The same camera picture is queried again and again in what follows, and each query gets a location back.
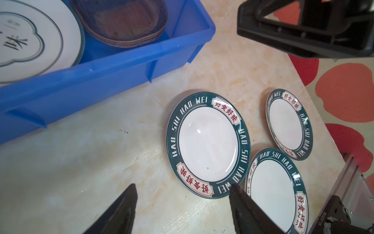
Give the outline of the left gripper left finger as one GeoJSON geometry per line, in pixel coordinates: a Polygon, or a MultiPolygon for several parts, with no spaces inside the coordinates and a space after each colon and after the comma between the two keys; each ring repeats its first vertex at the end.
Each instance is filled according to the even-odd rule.
{"type": "Polygon", "coordinates": [[[136,185],[132,183],[84,234],[130,234],[137,198],[136,185]]]}

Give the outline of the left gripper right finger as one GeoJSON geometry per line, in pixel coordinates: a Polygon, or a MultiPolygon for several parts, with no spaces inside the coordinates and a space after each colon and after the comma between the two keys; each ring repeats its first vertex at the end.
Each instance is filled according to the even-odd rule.
{"type": "Polygon", "coordinates": [[[237,234],[284,233],[236,183],[230,188],[229,201],[237,234]]]}

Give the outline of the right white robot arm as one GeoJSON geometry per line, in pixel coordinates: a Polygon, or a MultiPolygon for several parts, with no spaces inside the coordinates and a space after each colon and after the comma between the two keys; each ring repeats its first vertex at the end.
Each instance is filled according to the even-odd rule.
{"type": "Polygon", "coordinates": [[[300,1],[296,24],[266,16],[293,1],[245,1],[237,34],[305,59],[370,58],[374,55],[373,1],[300,1]]]}

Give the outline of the green rim plate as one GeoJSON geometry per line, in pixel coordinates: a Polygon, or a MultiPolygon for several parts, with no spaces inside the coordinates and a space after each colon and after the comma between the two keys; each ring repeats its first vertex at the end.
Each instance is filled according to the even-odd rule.
{"type": "Polygon", "coordinates": [[[266,100],[266,120],[281,151],[294,160],[306,160],[313,149],[310,118],[299,99],[284,89],[270,92],[266,100]]]}
{"type": "Polygon", "coordinates": [[[229,195],[251,162],[250,136],[239,111],[224,97],[196,92],[172,111],[166,128],[170,165],[180,182],[205,199],[229,195]]]}
{"type": "Polygon", "coordinates": [[[287,234],[306,234],[309,207],[303,179],[293,161],[278,149],[266,148],[252,160],[246,192],[287,234]]]}

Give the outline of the green rim plate front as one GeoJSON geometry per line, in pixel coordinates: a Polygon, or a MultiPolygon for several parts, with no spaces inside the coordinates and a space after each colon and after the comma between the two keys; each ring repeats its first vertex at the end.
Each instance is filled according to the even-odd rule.
{"type": "Polygon", "coordinates": [[[266,148],[252,160],[246,192],[287,234],[306,234],[309,207],[303,179],[293,161],[278,149],[266,148]]]}

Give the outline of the white plate clover pattern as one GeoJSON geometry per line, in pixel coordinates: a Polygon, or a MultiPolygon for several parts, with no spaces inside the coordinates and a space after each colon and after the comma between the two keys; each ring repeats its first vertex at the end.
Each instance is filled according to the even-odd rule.
{"type": "Polygon", "coordinates": [[[77,65],[82,24],[64,1],[1,1],[1,85],[77,65]]]}

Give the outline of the blue plastic bin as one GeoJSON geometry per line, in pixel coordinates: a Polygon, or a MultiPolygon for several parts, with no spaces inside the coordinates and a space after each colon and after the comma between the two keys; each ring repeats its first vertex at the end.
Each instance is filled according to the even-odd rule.
{"type": "Polygon", "coordinates": [[[1,143],[191,63],[216,27],[200,1],[167,1],[168,21],[156,41],[133,49],[85,35],[80,63],[1,88],[1,143]]]}

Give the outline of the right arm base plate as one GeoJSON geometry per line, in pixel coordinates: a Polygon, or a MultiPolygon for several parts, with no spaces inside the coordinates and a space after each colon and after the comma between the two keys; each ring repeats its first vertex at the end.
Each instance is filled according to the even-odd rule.
{"type": "Polygon", "coordinates": [[[311,232],[312,234],[373,234],[374,224],[360,228],[351,224],[351,218],[340,197],[332,195],[311,232]]]}

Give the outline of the clear glass plate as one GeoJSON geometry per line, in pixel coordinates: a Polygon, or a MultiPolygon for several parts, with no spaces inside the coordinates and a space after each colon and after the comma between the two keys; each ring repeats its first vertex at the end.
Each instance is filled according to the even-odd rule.
{"type": "Polygon", "coordinates": [[[165,1],[69,1],[69,4],[91,36],[120,48],[155,41],[168,20],[165,1]]]}

